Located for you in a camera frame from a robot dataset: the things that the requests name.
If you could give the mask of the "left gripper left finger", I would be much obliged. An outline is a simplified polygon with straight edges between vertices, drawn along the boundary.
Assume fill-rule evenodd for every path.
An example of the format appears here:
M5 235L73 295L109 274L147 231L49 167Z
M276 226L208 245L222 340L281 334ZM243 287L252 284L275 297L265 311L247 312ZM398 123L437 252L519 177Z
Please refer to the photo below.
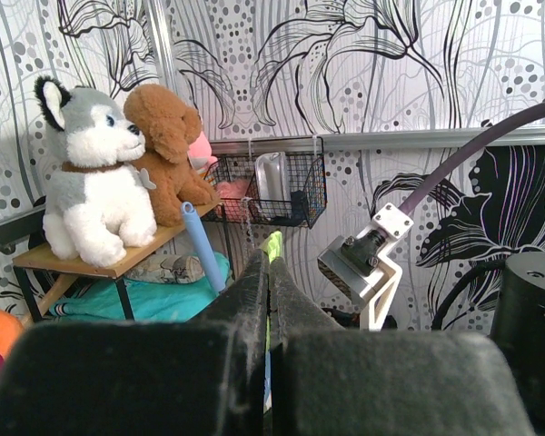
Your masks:
M0 371L0 435L259 435L269 260L185 323L41 322Z

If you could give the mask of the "green trash bag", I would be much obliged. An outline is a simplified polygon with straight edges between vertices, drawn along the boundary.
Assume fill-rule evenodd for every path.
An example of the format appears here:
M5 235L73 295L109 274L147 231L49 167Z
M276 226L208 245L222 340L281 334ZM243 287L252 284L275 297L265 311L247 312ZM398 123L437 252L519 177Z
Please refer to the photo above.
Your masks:
M261 248L267 253L269 263L278 257L283 257L282 233L275 231L261 244ZM271 320L267 316L265 337L265 367L264 367L264 394L263 411L267 412L272 407L272 376L271 376Z

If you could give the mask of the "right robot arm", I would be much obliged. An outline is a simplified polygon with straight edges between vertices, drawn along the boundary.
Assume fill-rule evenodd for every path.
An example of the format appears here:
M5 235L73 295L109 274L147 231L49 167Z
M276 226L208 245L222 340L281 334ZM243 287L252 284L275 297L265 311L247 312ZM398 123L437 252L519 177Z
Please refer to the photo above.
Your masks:
M545 421L545 252L506 260L490 338L507 359L527 410Z

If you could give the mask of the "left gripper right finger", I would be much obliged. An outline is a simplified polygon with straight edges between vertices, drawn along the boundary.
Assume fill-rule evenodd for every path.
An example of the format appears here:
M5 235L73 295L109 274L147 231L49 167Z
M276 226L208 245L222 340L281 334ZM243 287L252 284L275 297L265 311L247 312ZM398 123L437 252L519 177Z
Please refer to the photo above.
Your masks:
M270 267L277 435L531 435L499 348L477 333L341 327Z

